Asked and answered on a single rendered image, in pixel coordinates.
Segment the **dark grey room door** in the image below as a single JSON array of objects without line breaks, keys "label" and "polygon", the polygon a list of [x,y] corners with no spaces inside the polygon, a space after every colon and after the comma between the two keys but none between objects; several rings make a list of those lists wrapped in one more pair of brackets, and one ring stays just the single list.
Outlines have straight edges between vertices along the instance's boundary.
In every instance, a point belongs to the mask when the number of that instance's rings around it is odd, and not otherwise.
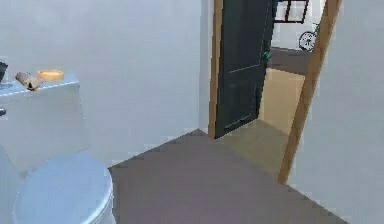
[{"label": "dark grey room door", "polygon": [[259,114],[276,0],[224,0],[215,136]]}]

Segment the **dark framed window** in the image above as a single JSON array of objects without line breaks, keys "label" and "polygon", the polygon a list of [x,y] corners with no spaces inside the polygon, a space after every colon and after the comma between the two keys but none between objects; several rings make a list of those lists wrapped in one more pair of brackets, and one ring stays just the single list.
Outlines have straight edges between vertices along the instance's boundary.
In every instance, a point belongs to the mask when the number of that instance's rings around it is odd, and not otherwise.
[{"label": "dark framed window", "polygon": [[303,24],[308,11],[309,0],[277,0],[276,23]]}]

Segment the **white toilet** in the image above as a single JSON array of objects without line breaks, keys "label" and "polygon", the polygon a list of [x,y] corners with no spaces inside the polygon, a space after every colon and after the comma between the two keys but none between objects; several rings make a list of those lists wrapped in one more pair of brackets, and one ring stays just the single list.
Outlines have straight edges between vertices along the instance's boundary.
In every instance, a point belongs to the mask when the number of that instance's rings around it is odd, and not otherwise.
[{"label": "white toilet", "polygon": [[0,151],[21,186],[9,224],[117,224],[108,168],[92,157],[76,80],[0,90]]}]

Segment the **orange round dish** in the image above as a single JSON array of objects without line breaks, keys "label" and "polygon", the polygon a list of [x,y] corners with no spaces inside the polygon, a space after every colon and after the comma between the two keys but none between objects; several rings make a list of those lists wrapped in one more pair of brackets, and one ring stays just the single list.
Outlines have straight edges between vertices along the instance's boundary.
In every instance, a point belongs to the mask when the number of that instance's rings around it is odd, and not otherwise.
[{"label": "orange round dish", "polygon": [[64,78],[64,72],[56,69],[39,70],[38,78],[47,82],[59,81]]}]

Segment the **brown paper roll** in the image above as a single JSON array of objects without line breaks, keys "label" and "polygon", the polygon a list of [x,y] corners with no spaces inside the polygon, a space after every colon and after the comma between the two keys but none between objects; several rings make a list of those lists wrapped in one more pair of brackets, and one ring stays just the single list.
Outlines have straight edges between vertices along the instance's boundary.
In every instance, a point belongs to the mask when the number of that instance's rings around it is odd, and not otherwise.
[{"label": "brown paper roll", "polygon": [[15,79],[29,91],[36,91],[41,82],[28,72],[18,72]]}]

